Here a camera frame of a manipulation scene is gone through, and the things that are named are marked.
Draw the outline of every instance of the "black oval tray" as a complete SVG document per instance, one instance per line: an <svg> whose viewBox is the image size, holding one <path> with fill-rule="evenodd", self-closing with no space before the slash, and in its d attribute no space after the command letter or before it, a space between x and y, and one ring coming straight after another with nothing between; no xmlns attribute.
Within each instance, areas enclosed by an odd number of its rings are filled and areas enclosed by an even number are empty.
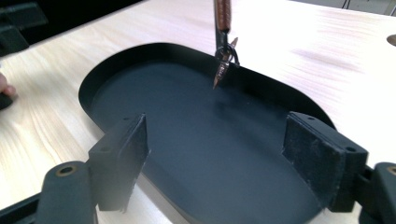
<svg viewBox="0 0 396 224"><path fill-rule="evenodd" d="M79 100L104 132L147 114L143 172L190 222L306 222L320 209L281 155L286 116L332 122L307 96L244 67L231 66L212 90L217 66L178 45L135 47L97 65Z"/></svg>

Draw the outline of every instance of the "human hand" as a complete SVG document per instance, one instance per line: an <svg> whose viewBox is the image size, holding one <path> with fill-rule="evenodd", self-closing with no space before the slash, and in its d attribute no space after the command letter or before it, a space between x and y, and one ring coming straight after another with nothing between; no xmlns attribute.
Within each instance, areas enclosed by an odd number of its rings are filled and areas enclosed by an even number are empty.
<svg viewBox="0 0 396 224"><path fill-rule="evenodd" d="M7 96L14 96L17 92L15 87L8 85L6 77L0 73L0 93Z"/></svg>

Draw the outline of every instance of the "wooden table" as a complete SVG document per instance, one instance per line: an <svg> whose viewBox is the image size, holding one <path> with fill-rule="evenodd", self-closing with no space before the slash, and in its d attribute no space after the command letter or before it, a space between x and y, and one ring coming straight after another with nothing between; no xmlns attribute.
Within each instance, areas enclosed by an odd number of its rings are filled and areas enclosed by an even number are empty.
<svg viewBox="0 0 396 224"><path fill-rule="evenodd" d="M246 68L310 96L338 131L370 151L369 164L396 162L396 18L290 1L233 0L236 47ZM36 194L45 173L85 161L103 133L81 109L78 88L99 62L123 49L168 42L215 50L213 1L149 0L6 57L18 89L0 111L0 208ZM357 223L324 211L312 223ZM129 211L100 223L186 223L141 176Z"/></svg>

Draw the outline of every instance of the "light wood tabletop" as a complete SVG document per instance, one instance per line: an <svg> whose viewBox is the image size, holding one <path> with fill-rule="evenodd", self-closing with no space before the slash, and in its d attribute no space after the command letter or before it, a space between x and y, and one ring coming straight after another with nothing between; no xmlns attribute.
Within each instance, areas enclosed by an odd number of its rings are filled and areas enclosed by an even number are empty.
<svg viewBox="0 0 396 224"><path fill-rule="evenodd" d="M230 39L241 65L305 93L338 131L370 152L368 164L396 162L396 18L291 1L233 0ZM149 0L2 59L17 88L0 111L0 209L41 190L45 173L85 161L103 133L82 110L78 89L102 60L147 43L214 54L213 1ZM358 223L323 211L312 223ZM126 214L100 223L187 223L140 176Z"/></svg>

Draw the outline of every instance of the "table surface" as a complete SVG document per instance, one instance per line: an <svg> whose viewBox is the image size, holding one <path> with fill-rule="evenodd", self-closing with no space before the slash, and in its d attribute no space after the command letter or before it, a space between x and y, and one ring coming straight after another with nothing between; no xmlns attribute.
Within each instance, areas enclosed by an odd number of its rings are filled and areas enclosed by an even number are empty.
<svg viewBox="0 0 396 224"><path fill-rule="evenodd" d="M396 162L394 60L396 18L291 1L233 0L230 38L242 66L305 93L338 131L370 152L368 164ZM103 133L78 102L83 78L123 49L176 43L215 51L213 1L149 0L2 59L16 86L0 111L0 208L36 194L45 173L85 161ZM357 223L351 214L320 213L312 223ZM187 223L140 176L129 211L99 213L100 223Z"/></svg>

